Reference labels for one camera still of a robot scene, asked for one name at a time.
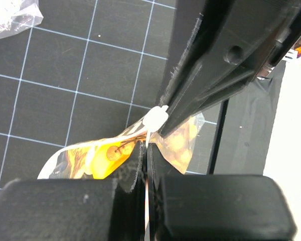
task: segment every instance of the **screw hole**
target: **screw hole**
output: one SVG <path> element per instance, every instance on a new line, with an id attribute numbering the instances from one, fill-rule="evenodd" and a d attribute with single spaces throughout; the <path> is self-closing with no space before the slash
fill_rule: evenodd
<path id="1" fill-rule="evenodd" d="M 244 59 L 243 49 L 239 46 L 233 46 L 225 55 L 225 61 L 229 64 L 238 65 Z"/>

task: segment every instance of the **food package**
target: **food package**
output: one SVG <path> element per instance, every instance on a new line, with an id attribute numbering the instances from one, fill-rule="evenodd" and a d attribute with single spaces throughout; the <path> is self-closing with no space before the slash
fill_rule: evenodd
<path id="1" fill-rule="evenodd" d="M 129 158 L 138 141 L 146 141 L 148 128 L 143 124 L 144 118 L 117 137 L 78 143 L 59 150 L 46 162 L 38 179 L 106 178 Z M 204 122 L 202 113 L 199 113 L 188 118 L 166 138 L 152 133 L 149 142 L 155 143 L 163 157 L 185 174 L 196 136 Z"/>

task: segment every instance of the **clear plastic wrap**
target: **clear plastic wrap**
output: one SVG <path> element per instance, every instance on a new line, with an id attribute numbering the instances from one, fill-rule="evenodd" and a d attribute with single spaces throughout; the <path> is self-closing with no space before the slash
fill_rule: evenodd
<path id="1" fill-rule="evenodd" d="M 100 139 L 65 147 L 56 152 L 42 168 L 38 179 L 82 178 L 104 179 L 131 155 L 136 142 L 145 141 L 147 127 L 143 118 L 115 138 Z M 204 124 L 202 113 L 188 118 L 171 135 L 162 138 L 154 133 L 151 143 L 157 144 L 164 158 L 185 174 L 191 161 L 196 136 Z"/>
<path id="2" fill-rule="evenodd" d="M 39 0 L 0 0 L 0 39 L 40 24 Z"/>

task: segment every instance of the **transparent plastic bag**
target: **transparent plastic bag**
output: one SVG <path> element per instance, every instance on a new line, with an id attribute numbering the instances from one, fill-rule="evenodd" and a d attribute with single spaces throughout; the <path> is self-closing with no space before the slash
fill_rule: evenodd
<path id="1" fill-rule="evenodd" d="M 39 0 L 0 0 L 0 39 L 40 24 Z"/>
<path id="2" fill-rule="evenodd" d="M 84 174 L 94 179 L 106 178 L 130 157 L 138 141 L 146 140 L 147 127 L 142 123 L 143 118 L 115 138 L 79 143 L 59 150 L 46 162 L 38 179 L 78 179 Z M 185 174 L 196 136 L 204 122 L 202 113 L 199 113 L 164 139 L 154 133 L 150 143 L 157 144 L 163 157 Z"/>

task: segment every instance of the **black cutting mat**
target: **black cutting mat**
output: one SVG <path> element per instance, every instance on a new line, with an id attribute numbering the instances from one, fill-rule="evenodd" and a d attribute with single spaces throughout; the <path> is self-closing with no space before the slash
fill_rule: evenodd
<path id="1" fill-rule="evenodd" d="M 44 0 L 41 25 L 0 40 L 0 189 L 15 178 L 36 178 L 65 145 L 119 134 L 153 106 L 174 6 Z M 205 159 L 218 112 L 204 113 L 196 155 Z"/>

